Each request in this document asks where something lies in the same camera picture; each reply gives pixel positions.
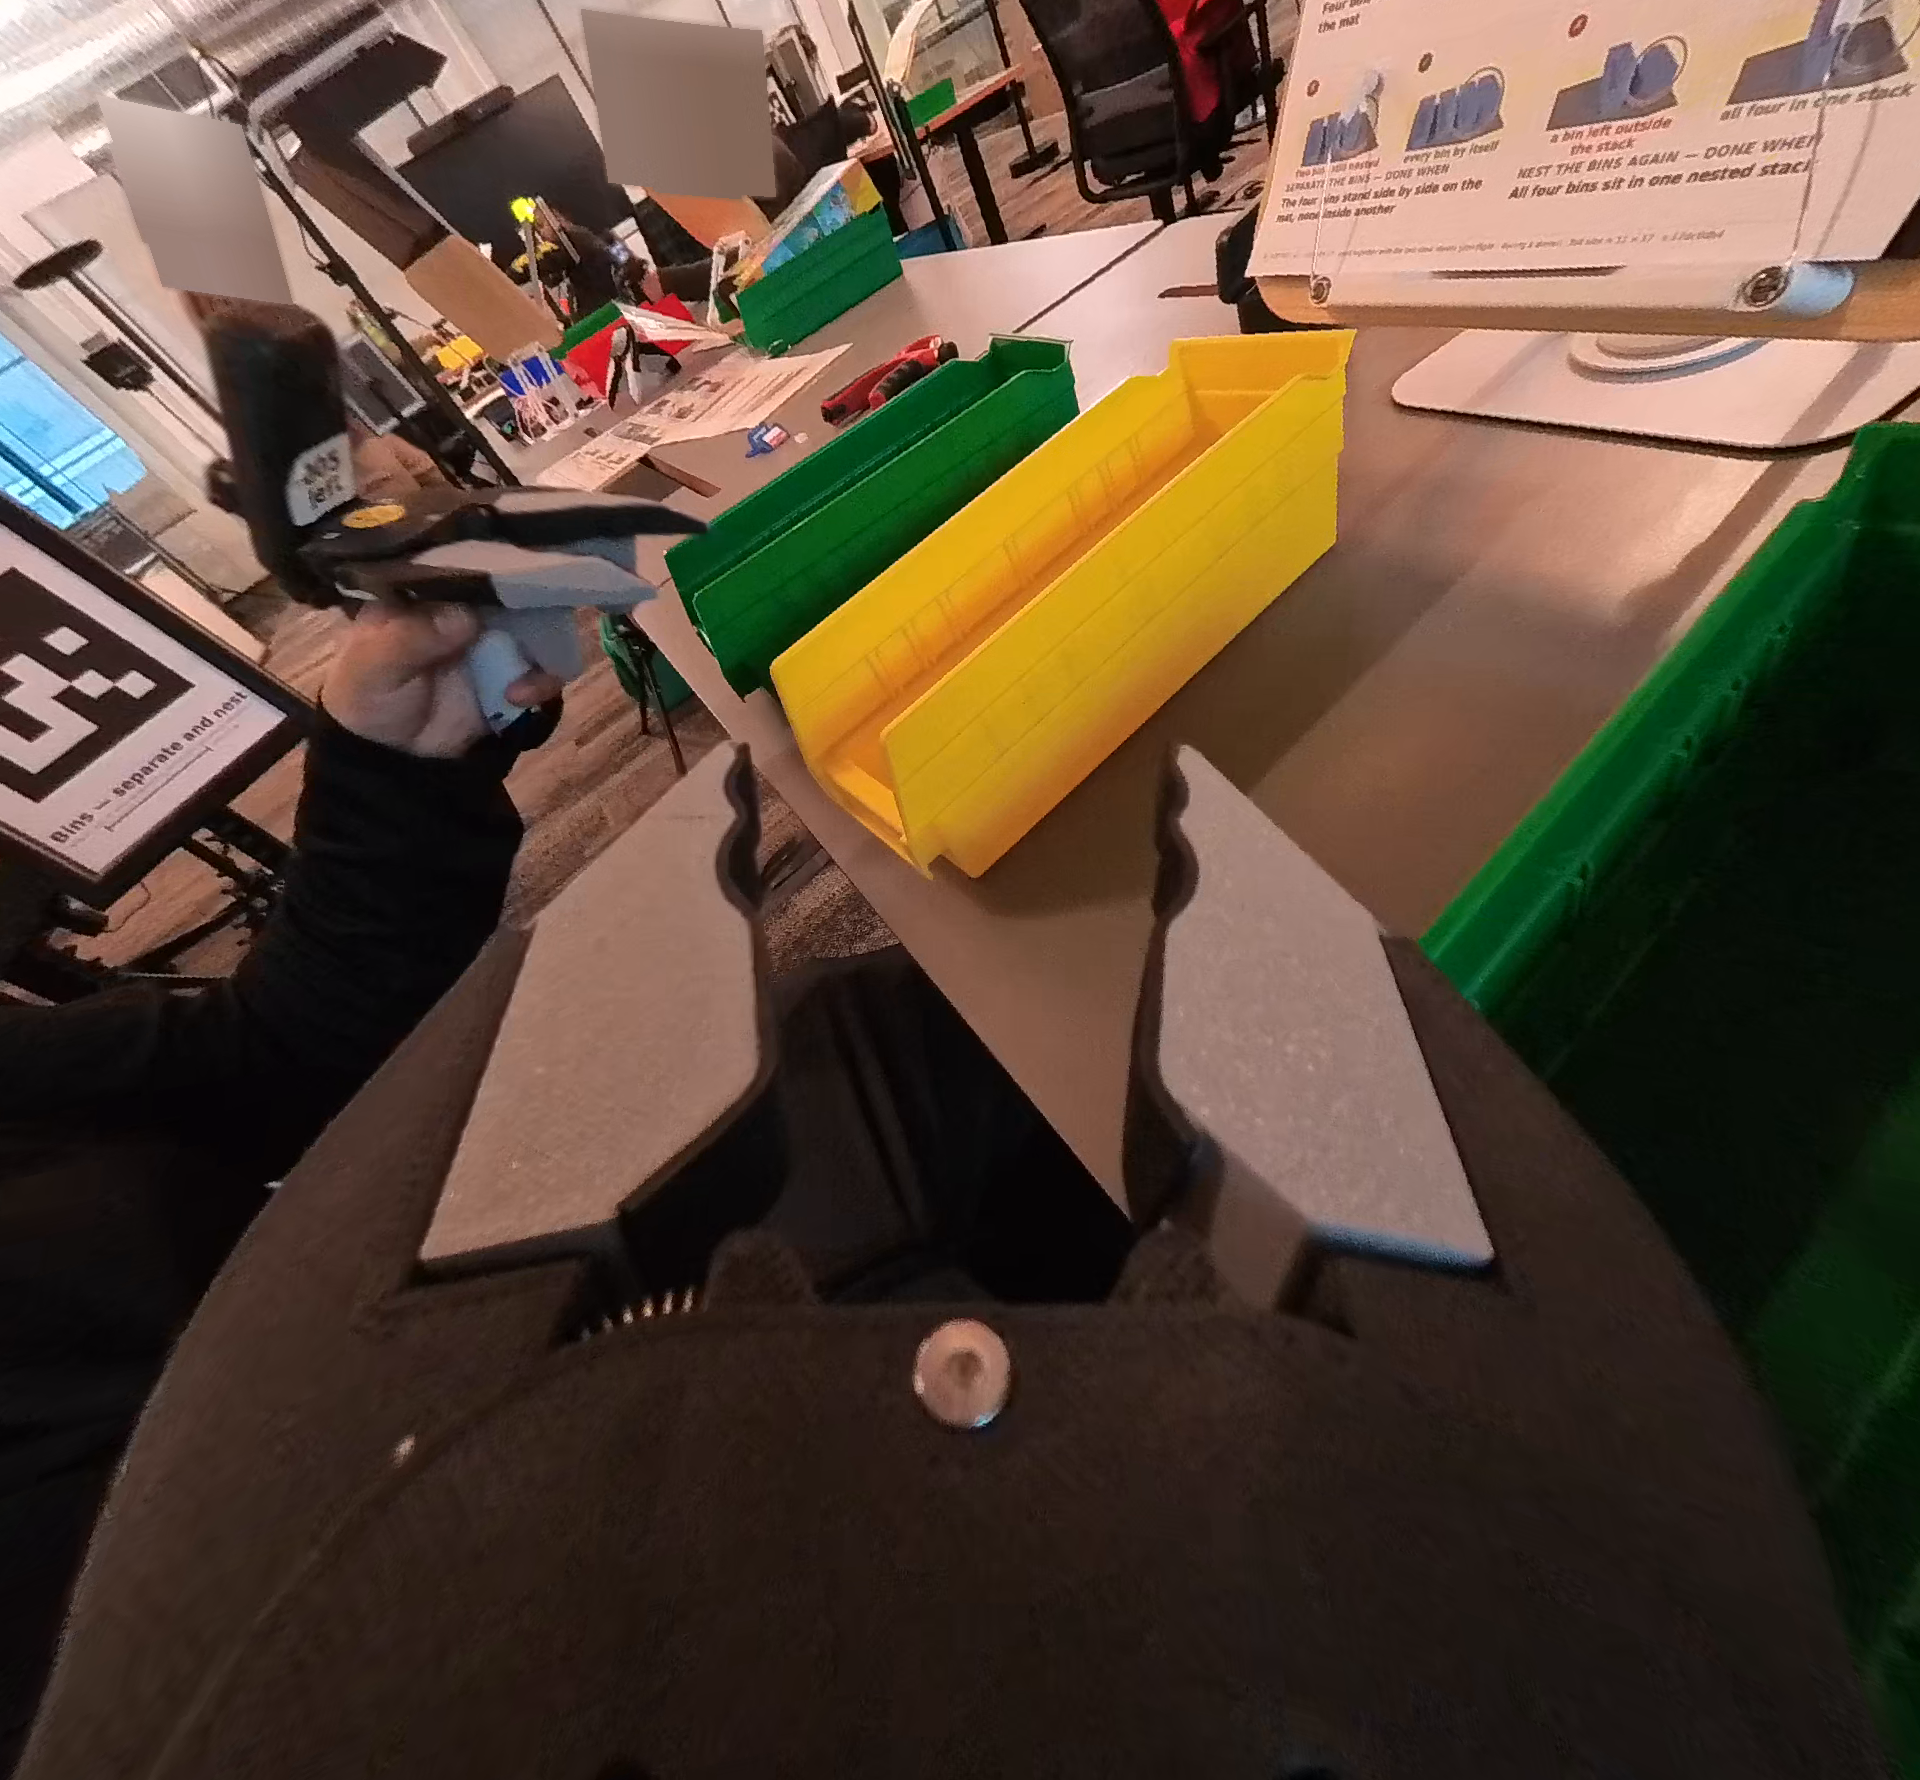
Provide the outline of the red black hand tool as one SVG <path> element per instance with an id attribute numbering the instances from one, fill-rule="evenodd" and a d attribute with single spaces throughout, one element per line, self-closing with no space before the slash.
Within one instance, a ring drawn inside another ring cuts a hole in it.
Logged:
<path id="1" fill-rule="evenodd" d="M 918 337 L 823 399 L 821 418 L 831 428 L 857 423 L 867 413 L 886 406 L 909 385 L 955 358 L 957 347 L 946 337 Z"/>

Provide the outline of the white instruction sheet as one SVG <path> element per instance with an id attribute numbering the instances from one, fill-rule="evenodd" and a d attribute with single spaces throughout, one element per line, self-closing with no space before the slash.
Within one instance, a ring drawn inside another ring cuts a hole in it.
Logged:
<path id="1" fill-rule="evenodd" d="M 1918 0 L 1306 0 L 1253 267 L 1916 250 Z"/>

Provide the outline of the framed marker sign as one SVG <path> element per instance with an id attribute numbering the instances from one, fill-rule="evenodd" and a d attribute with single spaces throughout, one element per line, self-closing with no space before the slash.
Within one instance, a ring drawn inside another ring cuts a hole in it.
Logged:
<path id="1" fill-rule="evenodd" d="M 108 903 L 300 746 L 305 697 L 3 502 L 3 841 Z"/>

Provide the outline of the green storage crate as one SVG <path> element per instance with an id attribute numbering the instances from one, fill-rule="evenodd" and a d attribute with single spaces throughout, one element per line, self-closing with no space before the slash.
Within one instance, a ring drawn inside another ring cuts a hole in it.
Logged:
<path id="1" fill-rule="evenodd" d="M 790 352 L 900 277 L 888 213 L 857 213 L 733 292 L 739 338 L 759 352 Z"/>

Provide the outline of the black office chair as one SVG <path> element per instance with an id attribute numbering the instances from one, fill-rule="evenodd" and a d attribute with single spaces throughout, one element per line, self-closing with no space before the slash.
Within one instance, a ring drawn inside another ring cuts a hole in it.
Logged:
<path id="1" fill-rule="evenodd" d="M 1165 226 L 1207 211 L 1237 117 L 1278 74 L 1243 0 L 1018 0 L 1061 91 L 1091 204 L 1141 201 Z"/>

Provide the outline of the black monitor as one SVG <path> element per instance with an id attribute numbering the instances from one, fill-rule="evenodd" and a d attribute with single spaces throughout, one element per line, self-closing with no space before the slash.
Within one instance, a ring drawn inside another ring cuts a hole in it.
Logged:
<path id="1" fill-rule="evenodd" d="M 417 134 L 409 148 L 398 178 L 494 260 L 522 250 L 513 213 L 519 199 L 542 199 L 598 233 L 633 217 L 630 195 L 609 180 L 603 148 L 559 76 L 516 92 L 494 88 Z"/>

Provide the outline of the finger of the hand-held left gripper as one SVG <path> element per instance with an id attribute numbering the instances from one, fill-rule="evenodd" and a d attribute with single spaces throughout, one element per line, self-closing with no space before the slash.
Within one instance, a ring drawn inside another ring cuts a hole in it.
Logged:
<path id="1" fill-rule="evenodd" d="M 579 615 L 625 613 L 657 595 L 631 561 L 633 541 L 552 550 L 482 544 L 476 565 L 493 586 L 493 603 L 482 606 L 476 681 L 513 684 L 533 670 L 574 681 L 586 667 Z"/>
<path id="2" fill-rule="evenodd" d="M 660 498 L 579 491 L 494 491 L 452 516 L 449 541 L 530 552 L 589 541 L 700 537 L 707 521 Z"/>

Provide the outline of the brown cardboard piece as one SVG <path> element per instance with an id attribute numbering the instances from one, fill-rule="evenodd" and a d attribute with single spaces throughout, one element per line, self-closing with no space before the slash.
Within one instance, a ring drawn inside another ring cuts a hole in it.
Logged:
<path id="1" fill-rule="evenodd" d="M 399 277 L 494 358 L 552 352 L 559 345 L 563 324 L 545 303 L 515 288 L 493 258 L 482 256 L 476 243 L 457 232 L 445 233 L 404 267 Z"/>

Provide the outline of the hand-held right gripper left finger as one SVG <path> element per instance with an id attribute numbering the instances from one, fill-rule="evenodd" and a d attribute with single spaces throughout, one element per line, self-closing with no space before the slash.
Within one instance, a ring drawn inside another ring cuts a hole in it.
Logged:
<path id="1" fill-rule="evenodd" d="M 771 1081 L 759 827 L 751 754 L 721 744 L 537 914 L 425 1271 L 639 1267 L 643 1212 Z"/>

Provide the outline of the yellow plastic bin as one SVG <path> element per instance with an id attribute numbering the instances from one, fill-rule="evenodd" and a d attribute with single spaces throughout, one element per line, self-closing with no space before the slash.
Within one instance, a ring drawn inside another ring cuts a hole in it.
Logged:
<path id="1" fill-rule="evenodd" d="M 1174 345 L 782 649 L 828 798 L 984 873 L 1331 552 L 1353 338 Z"/>

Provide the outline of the person's left hand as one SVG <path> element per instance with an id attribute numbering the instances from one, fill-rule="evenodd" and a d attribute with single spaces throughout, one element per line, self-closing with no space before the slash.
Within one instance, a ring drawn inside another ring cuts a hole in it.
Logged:
<path id="1" fill-rule="evenodd" d="M 540 744 L 558 724 L 563 681 L 540 667 L 519 672 L 502 693 L 508 730 L 494 730 L 467 669 L 484 629 L 459 603 L 367 605 L 322 683 L 309 758 L 497 766 Z"/>

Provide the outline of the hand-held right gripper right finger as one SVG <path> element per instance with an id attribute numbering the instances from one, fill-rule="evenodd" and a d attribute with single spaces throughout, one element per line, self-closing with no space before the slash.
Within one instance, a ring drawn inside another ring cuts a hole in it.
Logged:
<path id="1" fill-rule="evenodd" d="M 1197 749 L 1157 814 L 1132 1028 L 1132 1219 L 1241 1302 L 1333 1257 L 1475 1277 L 1496 1264 L 1375 914 Z"/>

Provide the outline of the clear acrylic holder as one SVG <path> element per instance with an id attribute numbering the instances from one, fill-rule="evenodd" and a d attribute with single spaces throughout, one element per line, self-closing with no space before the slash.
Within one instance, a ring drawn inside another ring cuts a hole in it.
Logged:
<path id="1" fill-rule="evenodd" d="M 528 347 L 501 360 L 497 385 L 513 409 L 515 437 L 526 444 L 576 423 L 579 387 L 545 348 Z"/>

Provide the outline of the black floor lamp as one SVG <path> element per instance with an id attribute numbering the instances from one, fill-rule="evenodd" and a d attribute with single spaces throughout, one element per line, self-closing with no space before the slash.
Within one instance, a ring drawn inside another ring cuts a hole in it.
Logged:
<path id="1" fill-rule="evenodd" d="M 103 256 L 98 239 L 55 249 L 21 267 L 13 289 L 25 296 L 65 292 L 78 298 L 97 315 L 97 330 L 81 341 L 87 374 L 117 394 L 156 402 L 167 417 L 197 427 L 216 454 L 226 454 L 228 431 L 214 396 L 164 341 L 97 282 L 94 270 Z"/>

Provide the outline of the colourful cardboard box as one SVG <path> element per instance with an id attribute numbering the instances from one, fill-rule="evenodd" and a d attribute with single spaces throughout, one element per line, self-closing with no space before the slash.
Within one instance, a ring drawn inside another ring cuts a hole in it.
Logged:
<path id="1" fill-rule="evenodd" d="M 850 158 L 821 168 L 767 228 L 749 267 L 751 277 L 775 272 L 872 213 L 881 216 L 882 228 L 888 226 L 881 189 L 866 161 Z"/>

